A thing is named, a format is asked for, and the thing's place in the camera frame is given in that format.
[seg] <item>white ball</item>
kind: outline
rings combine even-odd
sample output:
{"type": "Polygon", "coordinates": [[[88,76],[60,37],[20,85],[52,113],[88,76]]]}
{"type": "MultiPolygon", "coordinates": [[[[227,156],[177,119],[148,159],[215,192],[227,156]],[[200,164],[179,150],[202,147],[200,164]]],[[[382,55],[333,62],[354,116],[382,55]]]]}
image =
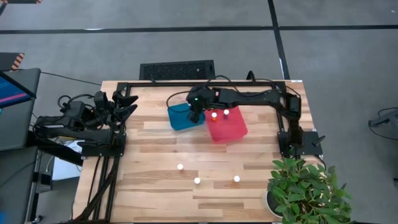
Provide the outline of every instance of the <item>white ball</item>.
{"type": "Polygon", "coordinates": [[[199,177],[195,178],[195,180],[193,180],[193,181],[195,182],[195,184],[200,184],[200,178],[199,177]]]}
{"type": "Polygon", "coordinates": [[[241,181],[241,178],[239,176],[234,176],[234,181],[239,182],[239,181],[241,181]]]}

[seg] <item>cable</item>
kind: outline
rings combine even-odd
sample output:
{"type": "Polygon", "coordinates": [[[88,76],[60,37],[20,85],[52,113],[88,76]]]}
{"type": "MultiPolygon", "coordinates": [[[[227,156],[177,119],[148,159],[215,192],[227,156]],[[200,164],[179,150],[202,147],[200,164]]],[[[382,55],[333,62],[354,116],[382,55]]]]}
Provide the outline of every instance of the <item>cable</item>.
{"type": "Polygon", "coordinates": [[[39,159],[41,159],[44,156],[45,153],[42,152],[41,156],[39,158],[37,158],[35,161],[28,163],[26,165],[24,165],[23,167],[21,167],[19,170],[15,171],[15,173],[13,173],[11,176],[9,176],[3,183],[0,184],[0,189],[2,186],[4,186],[4,184],[6,184],[7,182],[9,182],[13,177],[15,177],[19,172],[21,172],[22,170],[24,170],[26,167],[29,167],[30,165],[36,163],[39,159]]]}
{"type": "Polygon", "coordinates": [[[377,112],[377,114],[378,114],[379,116],[381,116],[381,115],[380,115],[380,112],[386,111],[386,110],[392,110],[392,109],[398,109],[398,107],[384,108],[384,109],[379,110],[379,111],[377,112]]]}
{"type": "Polygon", "coordinates": [[[315,155],[315,157],[316,157],[316,158],[318,158],[318,159],[319,159],[319,161],[321,161],[321,162],[322,162],[323,166],[324,166],[324,167],[325,167],[325,169],[326,169],[326,163],[325,163],[325,161],[323,161],[323,159],[321,159],[321,157],[320,157],[319,155],[315,155]]]}
{"type": "Polygon", "coordinates": [[[70,210],[70,220],[73,220],[73,204],[75,203],[75,199],[73,199],[71,210],[70,210]]]}
{"type": "MultiPolygon", "coordinates": [[[[257,78],[256,80],[266,80],[266,81],[275,83],[275,81],[272,81],[272,80],[269,80],[269,79],[266,79],[266,78],[257,78]]],[[[289,86],[285,86],[285,87],[290,89],[290,90],[292,90],[298,97],[301,98],[301,95],[299,93],[297,93],[293,88],[291,88],[289,86]]]]}
{"type": "Polygon", "coordinates": [[[50,158],[49,162],[47,163],[47,166],[45,166],[45,172],[48,172],[48,171],[49,171],[49,166],[50,166],[50,163],[51,163],[51,160],[52,160],[52,159],[54,159],[54,156],[52,156],[52,157],[50,158]]]}
{"type": "Polygon", "coordinates": [[[76,79],[76,78],[69,78],[69,77],[65,77],[63,75],[57,75],[57,74],[54,74],[54,73],[49,73],[49,72],[41,72],[41,73],[46,74],[46,75],[53,75],[53,76],[56,76],[56,77],[66,78],[66,79],[74,80],[74,81],[78,81],[78,82],[89,83],[89,84],[101,86],[101,84],[98,84],[98,83],[93,83],[93,82],[89,82],[89,81],[79,80],[79,79],[76,79]]]}
{"type": "Polygon", "coordinates": [[[60,96],[60,97],[58,98],[58,101],[57,101],[57,104],[58,104],[58,106],[59,106],[60,108],[63,108],[63,106],[61,105],[61,99],[64,98],[64,97],[68,98],[69,101],[71,100],[70,96],[68,96],[68,95],[62,95],[62,96],[60,96]]]}
{"type": "Polygon", "coordinates": [[[369,130],[371,130],[371,132],[373,132],[373,134],[375,134],[375,135],[377,135],[377,136],[380,136],[380,137],[385,138],[385,139],[390,139],[390,140],[398,141],[398,139],[390,138],[390,137],[387,137],[387,136],[383,136],[383,135],[378,134],[378,133],[376,133],[375,131],[373,131],[373,129],[372,129],[372,127],[371,127],[371,122],[370,122],[370,121],[368,122],[368,127],[369,127],[369,130]]]}
{"type": "MultiPolygon", "coordinates": [[[[226,77],[226,76],[224,76],[224,75],[217,75],[215,78],[210,78],[210,79],[208,79],[204,84],[203,84],[203,88],[205,88],[205,87],[207,87],[208,86],[208,84],[209,84],[209,82],[211,82],[212,80],[216,80],[217,78],[219,78],[219,77],[221,77],[221,78],[224,78],[224,79],[226,79],[227,81],[229,81],[230,83],[233,83],[228,77],[226,77]]],[[[238,90],[238,88],[236,88],[236,85],[231,85],[234,89],[235,89],[235,91],[237,92],[237,93],[239,93],[241,96],[259,96],[259,95],[263,95],[263,94],[265,94],[265,93],[268,93],[268,92],[271,92],[271,91],[275,91],[275,90],[265,90],[265,91],[262,91],[262,92],[260,92],[260,93],[255,93],[255,94],[244,94],[244,93],[241,93],[239,90],[238,90]]],[[[170,111],[173,111],[173,112],[175,112],[175,113],[184,113],[184,112],[187,112],[187,111],[189,111],[189,110],[184,110],[184,111],[175,111],[175,110],[173,110],[173,109],[170,109],[170,106],[169,106],[169,101],[170,101],[170,99],[173,97],[173,96],[176,96],[176,95],[179,95],[179,94],[183,94],[183,93],[191,93],[191,92],[194,92],[194,91],[198,91],[198,90],[200,90],[201,88],[197,88],[196,90],[193,90],[193,91],[191,91],[191,90],[187,90],[187,91],[181,91],[181,92],[178,92],[178,93],[174,93],[173,95],[171,95],[171,96],[169,96],[168,98],[167,98],[167,100],[166,100],[166,106],[167,106],[167,109],[168,110],[170,110],[170,111]]]]}
{"type": "MultiPolygon", "coordinates": [[[[62,118],[64,118],[65,117],[65,115],[62,115],[61,117],[59,117],[59,119],[56,119],[55,121],[53,121],[53,122],[56,122],[56,121],[59,121],[59,120],[61,120],[62,118]]],[[[41,122],[39,122],[39,123],[35,123],[35,125],[33,125],[33,127],[32,127],[32,132],[35,134],[35,136],[37,137],[37,138],[39,138],[39,139],[41,139],[41,137],[40,136],[38,136],[37,134],[36,134],[36,127],[37,127],[37,125],[39,125],[39,124],[41,124],[41,123],[43,123],[43,121],[41,121],[41,122]]]]}
{"type": "Polygon", "coordinates": [[[101,157],[99,156],[97,159],[97,163],[95,164],[95,168],[94,168],[93,180],[91,181],[91,187],[90,187],[90,192],[88,194],[87,206],[88,206],[88,204],[90,204],[91,193],[93,193],[94,180],[95,180],[95,176],[97,175],[97,169],[98,169],[98,164],[100,164],[100,160],[101,160],[101,157]]]}

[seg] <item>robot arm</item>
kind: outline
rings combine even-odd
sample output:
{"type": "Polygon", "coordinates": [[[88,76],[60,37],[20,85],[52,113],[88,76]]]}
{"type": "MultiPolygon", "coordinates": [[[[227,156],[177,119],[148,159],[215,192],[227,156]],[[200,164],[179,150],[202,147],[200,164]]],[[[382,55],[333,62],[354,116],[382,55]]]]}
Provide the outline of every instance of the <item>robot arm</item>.
{"type": "Polygon", "coordinates": [[[124,123],[137,108],[137,105],[132,104],[138,96],[122,96],[117,91],[113,93],[113,101],[108,101],[106,93],[102,91],[95,96],[81,96],[94,98],[95,107],[88,108],[84,102],[74,101],[77,98],[74,97],[63,104],[62,116],[38,117],[33,128],[34,134],[44,139],[65,136],[87,140],[78,143],[83,147],[84,156],[120,154],[124,149],[124,123]],[[102,129],[104,125],[109,126],[109,129],[102,129]]]}
{"type": "Polygon", "coordinates": [[[194,86],[187,96],[190,105],[188,118],[197,123],[203,110],[228,109],[239,105],[271,106],[289,123],[288,140],[294,147],[303,144],[303,130],[299,125],[301,117],[301,98],[279,90],[241,93],[227,88],[208,88],[194,86]]]}

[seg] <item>wooden table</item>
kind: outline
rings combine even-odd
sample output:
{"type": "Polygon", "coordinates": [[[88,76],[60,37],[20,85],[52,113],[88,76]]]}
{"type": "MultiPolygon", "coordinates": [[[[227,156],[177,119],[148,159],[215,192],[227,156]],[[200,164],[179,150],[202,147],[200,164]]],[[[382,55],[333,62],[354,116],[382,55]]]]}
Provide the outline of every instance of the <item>wooden table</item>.
{"type": "MultiPolygon", "coordinates": [[[[117,81],[103,82],[111,96],[117,81]]],[[[300,125],[314,128],[302,82],[286,81],[302,96],[300,125]]],[[[263,91],[267,87],[239,87],[240,91],[263,91]]],[[[279,219],[262,202],[272,160],[280,159],[278,123],[270,106],[240,106],[248,127],[241,140],[213,144],[206,125],[174,131],[166,99],[190,87],[134,87],[138,108],[128,119],[127,144],[120,160],[111,222],[274,222],[279,219]],[[177,170],[177,164],[184,170],[177,170]],[[233,182],[235,175],[239,183],[233,182]],[[201,178],[196,185],[194,178],[201,178]]],[[[172,98],[170,105],[185,101],[186,94],[172,98]]],[[[315,157],[308,157],[316,162],[315,157]]],[[[84,161],[74,212],[87,204],[97,157],[84,161]]],[[[96,192],[101,165],[93,193],[96,192]]],[[[104,216],[107,193],[101,204],[104,216]]]]}

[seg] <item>black metal frame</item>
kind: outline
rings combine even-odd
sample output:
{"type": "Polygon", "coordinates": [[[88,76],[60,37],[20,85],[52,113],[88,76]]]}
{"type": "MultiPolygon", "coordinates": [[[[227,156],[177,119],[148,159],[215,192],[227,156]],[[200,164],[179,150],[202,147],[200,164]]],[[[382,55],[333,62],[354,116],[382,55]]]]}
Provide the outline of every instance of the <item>black metal frame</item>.
{"type": "MultiPolygon", "coordinates": [[[[251,80],[251,82],[209,82],[207,83],[208,86],[270,86],[273,90],[276,90],[277,88],[281,89],[282,91],[286,91],[286,85],[285,82],[257,82],[254,76],[248,75],[247,77],[248,80],[251,80]]],[[[131,88],[132,87],[167,87],[167,86],[194,86],[194,85],[199,85],[203,84],[206,81],[203,82],[140,82],[140,83],[122,83],[119,82],[117,85],[117,90],[124,90],[125,91],[125,96],[129,96],[131,93],[131,88]]],[[[277,120],[278,120],[278,125],[279,125],[279,131],[284,131],[284,123],[282,120],[282,116],[278,111],[276,111],[277,115],[277,120]]],[[[112,213],[112,206],[113,206],[113,199],[114,199],[114,191],[116,188],[116,179],[118,176],[118,169],[119,169],[119,160],[120,157],[115,157],[113,161],[113,166],[112,170],[114,170],[116,173],[114,174],[114,178],[111,180],[111,183],[109,185],[109,195],[108,195],[108,202],[106,204],[106,212],[105,212],[105,218],[104,219],[98,219],[99,214],[100,214],[100,207],[101,207],[101,200],[97,201],[94,205],[89,205],[87,208],[91,206],[95,206],[94,208],[94,214],[93,214],[93,220],[92,221],[97,221],[98,223],[109,223],[111,219],[111,213],[112,213]]],[[[108,172],[108,165],[109,165],[109,157],[104,157],[103,165],[101,168],[101,176],[99,178],[99,186],[98,186],[98,191],[97,194],[94,196],[95,197],[102,197],[102,195],[98,195],[101,193],[101,191],[106,190],[106,185],[105,182],[109,178],[109,175],[106,176],[106,173],[108,172]]]]}

